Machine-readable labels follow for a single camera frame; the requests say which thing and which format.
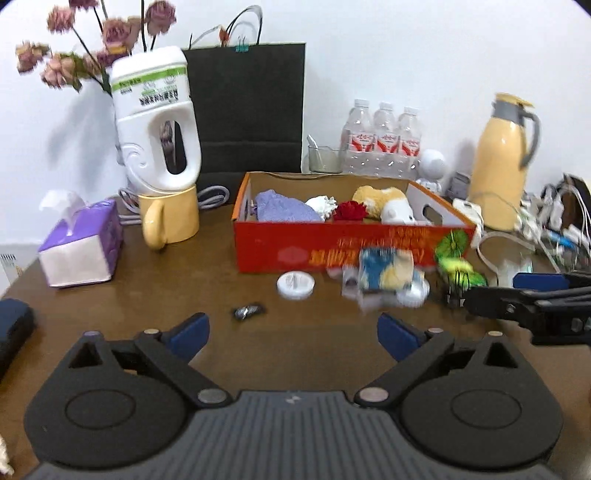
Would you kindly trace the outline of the blue yellow patterned pouch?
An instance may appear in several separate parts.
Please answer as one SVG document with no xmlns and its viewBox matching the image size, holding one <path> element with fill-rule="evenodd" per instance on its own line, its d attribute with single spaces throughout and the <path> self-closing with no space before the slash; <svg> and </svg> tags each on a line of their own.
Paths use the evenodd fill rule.
<svg viewBox="0 0 591 480">
<path fill-rule="evenodd" d="M 342 289 L 348 294 L 410 290 L 425 281 L 410 250 L 369 247 L 362 249 L 356 267 L 342 267 Z"/>
</svg>

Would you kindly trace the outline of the red fabric rose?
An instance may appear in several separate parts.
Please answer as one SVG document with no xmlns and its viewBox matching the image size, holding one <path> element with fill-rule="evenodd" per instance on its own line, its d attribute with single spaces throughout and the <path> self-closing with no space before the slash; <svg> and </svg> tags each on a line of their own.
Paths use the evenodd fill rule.
<svg viewBox="0 0 591 480">
<path fill-rule="evenodd" d="M 334 212 L 332 212 L 332 221 L 361 222 L 367 216 L 367 207 L 363 203 L 351 200 L 339 203 Z"/>
</svg>

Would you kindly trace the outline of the purple knitted cloth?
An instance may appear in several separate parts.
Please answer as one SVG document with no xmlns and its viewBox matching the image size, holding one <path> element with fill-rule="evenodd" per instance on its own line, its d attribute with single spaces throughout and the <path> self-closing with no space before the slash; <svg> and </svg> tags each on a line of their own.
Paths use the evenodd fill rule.
<svg viewBox="0 0 591 480">
<path fill-rule="evenodd" d="M 306 203 L 296 198 L 285 197 L 273 189 L 260 192 L 254 201 L 259 222 L 322 222 L 322 217 Z"/>
</svg>

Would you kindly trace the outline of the white power strip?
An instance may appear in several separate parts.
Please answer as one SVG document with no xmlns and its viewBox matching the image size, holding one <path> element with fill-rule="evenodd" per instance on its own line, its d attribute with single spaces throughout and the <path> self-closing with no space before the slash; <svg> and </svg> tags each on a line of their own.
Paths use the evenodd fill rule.
<svg viewBox="0 0 591 480">
<path fill-rule="evenodd" d="M 559 191 L 543 197 L 525 194 L 520 202 L 516 230 L 529 241 L 540 246 L 549 245 L 553 254 L 589 254 L 590 213 L 578 192 L 568 188 L 566 193 L 575 199 L 575 206 L 581 214 L 580 226 L 576 225 L 575 220 L 565 218 L 564 192 Z"/>
</svg>

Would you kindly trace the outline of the white round jar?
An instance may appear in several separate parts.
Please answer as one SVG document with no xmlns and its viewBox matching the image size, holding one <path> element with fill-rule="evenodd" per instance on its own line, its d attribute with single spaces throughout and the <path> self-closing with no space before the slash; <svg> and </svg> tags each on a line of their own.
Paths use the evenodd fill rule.
<svg viewBox="0 0 591 480">
<path fill-rule="evenodd" d="M 401 290 L 392 292 L 362 293 L 356 297 L 363 311 L 375 311 L 388 308 L 420 308 L 427 300 L 431 291 L 425 278 L 413 280 Z"/>
</svg>

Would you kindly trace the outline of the white robot speaker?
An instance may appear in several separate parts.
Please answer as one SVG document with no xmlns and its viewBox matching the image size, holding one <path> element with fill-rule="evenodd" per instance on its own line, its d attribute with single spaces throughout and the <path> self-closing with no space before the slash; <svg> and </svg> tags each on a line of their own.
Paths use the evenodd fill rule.
<svg viewBox="0 0 591 480">
<path fill-rule="evenodd" d="M 441 195 L 443 192 L 441 181 L 447 173 L 448 163 L 440 151 L 426 149 L 421 153 L 418 165 L 418 184 Z"/>
</svg>

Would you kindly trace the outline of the purple tissue box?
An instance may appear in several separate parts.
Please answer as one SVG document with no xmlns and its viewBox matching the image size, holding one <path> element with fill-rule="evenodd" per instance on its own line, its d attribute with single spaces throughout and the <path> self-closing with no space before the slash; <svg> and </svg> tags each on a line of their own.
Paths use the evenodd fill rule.
<svg viewBox="0 0 591 480">
<path fill-rule="evenodd" d="M 47 284 L 68 288 L 110 281 L 123 240 L 116 201 L 88 204 L 74 192 L 49 190 L 40 208 L 60 214 L 38 249 Z"/>
</svg>

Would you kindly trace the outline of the water bottle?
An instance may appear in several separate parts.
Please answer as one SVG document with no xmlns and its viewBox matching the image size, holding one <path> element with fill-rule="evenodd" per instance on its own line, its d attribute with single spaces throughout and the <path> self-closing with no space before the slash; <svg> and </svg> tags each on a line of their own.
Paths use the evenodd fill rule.
<svg viewBox="0 0 591 480">
<path fill-rule="evenodd" d="M 418 118 L 419 111 L 405 107 L 399 117 L 399 160 L 402 173 L 408 179 L 416 179 L 419 155 L 422 143 L 422 127 Z"/>
<path fill-rule="evenodd" d="M 374 153 L 377 174 L 389 177 L 394 173 L 394 160 L 400 142 L 398 120 L 391 103 L 381 102 L 374 114 Z"/>
<path fill-rule="evenodd" d="M 349 112 L 348 120 L 342 127 L 339 155 L 342 159 L 342 171 L 350 174 L 364 174 L 372 157 L 375 131 L 370 103 L 356 99 Z"/>
</svg>

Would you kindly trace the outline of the right water bottle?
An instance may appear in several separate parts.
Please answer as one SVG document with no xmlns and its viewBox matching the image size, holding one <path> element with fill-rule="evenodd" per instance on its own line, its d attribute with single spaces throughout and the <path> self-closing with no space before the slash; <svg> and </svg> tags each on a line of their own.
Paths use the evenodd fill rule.
<svg viewBox="0 0 591 480">
<path fill-rule="evenodd" d="M 405 107 L 399 117 L 399 160 L 402 173 L 408 179 L 416 179 L 419 155 L 422 143 L 422 127 L 418 118 L 419 111 Z"/>
</svg>

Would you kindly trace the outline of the yellow ceramic mug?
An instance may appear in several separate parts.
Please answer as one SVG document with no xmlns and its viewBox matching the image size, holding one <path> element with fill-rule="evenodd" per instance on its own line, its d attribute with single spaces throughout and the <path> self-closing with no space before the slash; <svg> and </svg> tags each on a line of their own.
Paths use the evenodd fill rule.
<svg viewBox="0 0 591 480">
<path fill-rule="evenodd" d="M 155 251 L 183 242 L 199 229 L 197 187 L 163 196 L 139 195 L 142 235 Z"/>
</svg>

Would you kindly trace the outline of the red cardboard box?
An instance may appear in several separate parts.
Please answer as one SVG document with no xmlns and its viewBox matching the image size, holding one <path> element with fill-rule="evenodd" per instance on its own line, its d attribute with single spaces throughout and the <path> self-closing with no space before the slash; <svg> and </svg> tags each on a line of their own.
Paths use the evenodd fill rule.
<svg viewBox="0 0 591 480">
<path fill-rule="evenodd" d="M 356 188 L 396 187 L 405 193 L 418 225 L 362 222 L 260 222 L 254 214 L 256 195 L 273 190 L 305 201 L 318 195 L 339 202 L 353 198 Z M 411 181 L 341 175 L 249 172 L 238 190 L 231 220 L 235 233 L 236 265 L 242 273 L 318 271 L 355 265 L 368 247 L 410 251 L 422 268 L 436 265 L 436 252 L 447 248 L 463 256 L 470 247 L 476 225 L 440 196 Z"/>
</svg>

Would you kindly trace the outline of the white round lid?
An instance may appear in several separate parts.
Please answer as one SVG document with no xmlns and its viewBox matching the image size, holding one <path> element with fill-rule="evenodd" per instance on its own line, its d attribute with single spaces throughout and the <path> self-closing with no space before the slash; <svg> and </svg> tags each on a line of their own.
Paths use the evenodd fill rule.
<svg viewBox="0 0 591 480">
<path fill-rule="evenodd" d="M 315 289 L 315 279 L 303 271 L 290 271 L 280 275 L 276 289 L 287 300 L 300 301 L 311 296 Z"/>
</svg>

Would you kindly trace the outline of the glass cup with spoon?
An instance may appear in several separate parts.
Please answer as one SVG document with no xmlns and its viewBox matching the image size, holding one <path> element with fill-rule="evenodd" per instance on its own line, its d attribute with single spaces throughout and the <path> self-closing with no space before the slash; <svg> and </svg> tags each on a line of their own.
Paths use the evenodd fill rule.
<svg viewBox="0 0 591 480">
<path fill-rule="evenodd" d="M 340 174 L 342 173 L 342 159 L 339 151 L 328 146 L 320 146 L 318 142 L 307 136 L 308 169 L 312 173 Z"/>
</svg>

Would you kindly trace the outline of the white detergent jug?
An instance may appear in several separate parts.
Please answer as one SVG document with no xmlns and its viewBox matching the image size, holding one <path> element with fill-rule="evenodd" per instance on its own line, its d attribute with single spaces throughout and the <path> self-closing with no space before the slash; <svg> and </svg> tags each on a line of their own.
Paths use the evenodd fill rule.
<svg viewBox="0 0 591 480">
<path fill-rule="evenodd" d="M 110 86 L 121 158 L 128 184 L 146 196 L 192 187 L 200 172 L 201 150 L 187 74 L 178 46 L 120 58 L 112 64 Z M 186 167 L 167 169 L 161 145 L 165 123 L 180 128 Z"/>
</svg>

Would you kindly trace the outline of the black paper bag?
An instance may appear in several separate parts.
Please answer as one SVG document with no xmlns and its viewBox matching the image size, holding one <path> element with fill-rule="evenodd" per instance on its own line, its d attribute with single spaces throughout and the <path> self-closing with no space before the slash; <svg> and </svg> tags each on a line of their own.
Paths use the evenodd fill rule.
<svg viewBox="0 0 591 480">
<path fill-rule="evenodd" d="M 304 43 L 263 44 L 263 9 L 218 28 L 218 47 L 184 51 L 201 148 L 197 187 L 231 194 L 246 173 L 301 171 Z"/>
</svg>

